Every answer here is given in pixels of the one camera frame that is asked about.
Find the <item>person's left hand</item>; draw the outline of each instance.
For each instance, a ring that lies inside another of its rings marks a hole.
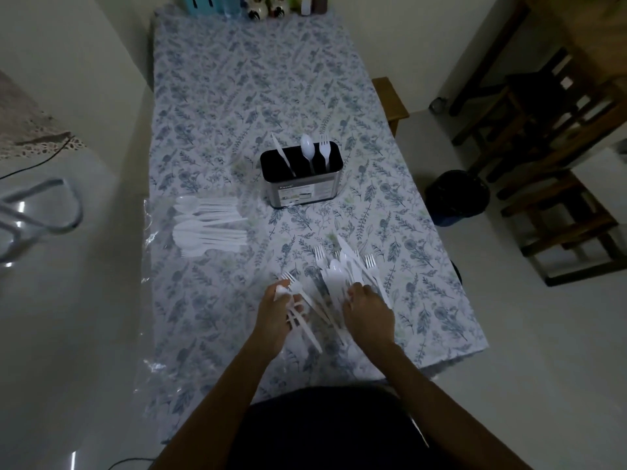
[[[279,354],[290,332],[285,308],[290,301],[290,295],[283,295],[277,301],[274,300],[277,286],[287,287],[289,284],[289,280],[281,280],[266,289],[259,304],[255,329],[248,338],[249,344],[265,353],[270,360]],[[301,299],[300,295],[294,295],[294,301],[298,302]]]

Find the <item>tablecloth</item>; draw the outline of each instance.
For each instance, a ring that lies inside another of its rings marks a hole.
[[[255,227],[242,254],[183,259],[153,247],[153,393],[167,439],[207,394],[254,325],[263,290],[282,271],[321,288],[314,247],[339,233],[373,253],[396,315],[396,342],[418,367],[487,347],[383,109],[333,14],[252,23],[161,14],[154,46],[151,200],[227,187],[253,198]],[[259,156],[302,133],[325,133],[345,162],[333,200],[275,210],[263,199]],[[350,340],[314,316],[324,353],[286,345],[255,400],[311,385],[382,378]]]

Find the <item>forearm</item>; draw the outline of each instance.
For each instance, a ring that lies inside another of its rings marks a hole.
[[[270,361],[271,357],[249,339],[151,469],[223,468]]]
[[[466,468],[529,468],[458,403],[429,381],[403,350],[389,345],[371,357],[420,429]]]

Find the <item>product label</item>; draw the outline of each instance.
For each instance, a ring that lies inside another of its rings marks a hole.
[[[333,196],[333,180],[314,183],[313,185],[294,186],[280,189],[278,197],[281,206],[311,203]]]

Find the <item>chair seat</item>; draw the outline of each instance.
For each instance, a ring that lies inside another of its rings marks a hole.
[[[506,82],[525,114],[540,121],[557,116],[566,101],[566,90],[550,72],[512,74]]]

